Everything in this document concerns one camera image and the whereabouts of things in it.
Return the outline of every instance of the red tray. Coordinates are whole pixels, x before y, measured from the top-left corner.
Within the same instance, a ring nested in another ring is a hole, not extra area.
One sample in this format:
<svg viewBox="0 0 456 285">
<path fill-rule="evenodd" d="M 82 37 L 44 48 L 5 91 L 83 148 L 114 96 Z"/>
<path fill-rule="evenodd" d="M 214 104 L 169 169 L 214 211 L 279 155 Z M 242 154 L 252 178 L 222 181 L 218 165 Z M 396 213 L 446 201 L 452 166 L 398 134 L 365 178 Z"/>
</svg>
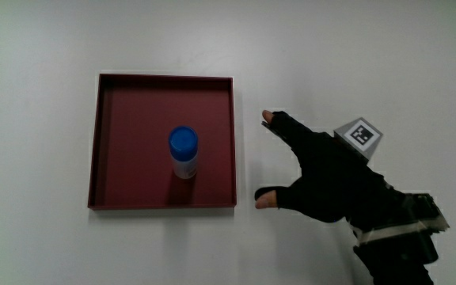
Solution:
<svg viewBox="0 0 456 285">
<path fill-rule="evenodd" d="M 196 175 L 173 173 L 168 137 L 199 138 Z M 100 74 L 88 207 L 234 207 L 232 78 Z"/>
</svg>

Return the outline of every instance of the black sleeve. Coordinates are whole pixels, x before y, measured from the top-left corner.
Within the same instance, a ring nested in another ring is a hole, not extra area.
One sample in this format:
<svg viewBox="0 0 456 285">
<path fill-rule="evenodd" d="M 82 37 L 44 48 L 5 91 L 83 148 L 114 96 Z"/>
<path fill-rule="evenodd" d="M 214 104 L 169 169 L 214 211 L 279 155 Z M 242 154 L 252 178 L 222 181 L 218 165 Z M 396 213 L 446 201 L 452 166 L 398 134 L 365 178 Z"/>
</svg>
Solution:
<svg viewBox="0 0 456 285">
<path fill-rule="evenodd" d="M 424 264 L 436 260 L 437 253 L 432 250 L 429 255 L 421 254 L 420 247 L 414 241 L 432 243 L 429 234 L 413 234 L 414 237 L 376 241 L 368 245 L 353 248 L 374 278 L 374 285 L 397 284 L 434 284 Z"/>
</svg>

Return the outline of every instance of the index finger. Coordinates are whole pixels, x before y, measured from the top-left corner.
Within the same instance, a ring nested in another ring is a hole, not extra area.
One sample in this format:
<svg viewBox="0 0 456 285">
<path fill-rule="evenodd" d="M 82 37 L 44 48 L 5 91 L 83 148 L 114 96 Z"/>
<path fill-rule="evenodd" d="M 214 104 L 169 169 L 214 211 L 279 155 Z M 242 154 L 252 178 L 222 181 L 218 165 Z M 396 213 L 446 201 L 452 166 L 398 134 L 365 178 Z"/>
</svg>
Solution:
<svg viewBox="0 0 456 285">
<path fill-rule="evenodd" d="M 316 147 L 322 147 L 327 139 L 332 137 L 326 133 L 311 131 L 308 127 L 293 119 L 286 112 L 278 111 L 272 113 L 271 122 L 265 126 L 274 134 L 279 136 L 300 158 L 300 154 L 310 153 Z"/>
</svg>

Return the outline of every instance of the white bottle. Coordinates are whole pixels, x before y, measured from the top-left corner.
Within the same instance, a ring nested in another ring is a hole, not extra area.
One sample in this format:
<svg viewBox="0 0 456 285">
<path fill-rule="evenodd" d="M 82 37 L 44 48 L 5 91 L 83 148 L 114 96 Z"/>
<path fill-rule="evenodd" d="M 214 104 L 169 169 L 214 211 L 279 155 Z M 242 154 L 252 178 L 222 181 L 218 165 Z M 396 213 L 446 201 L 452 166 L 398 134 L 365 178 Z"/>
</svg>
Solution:
<svg viewBox="0 0 456 285">
<path fill-rule="evenodd" d="M 172 155 L 173 171 L 182 179 L 196 174 L 198 165 L 198 135 L 188 126 L 179 126 L 170 132 L 170 154 Z"/>
</svg>

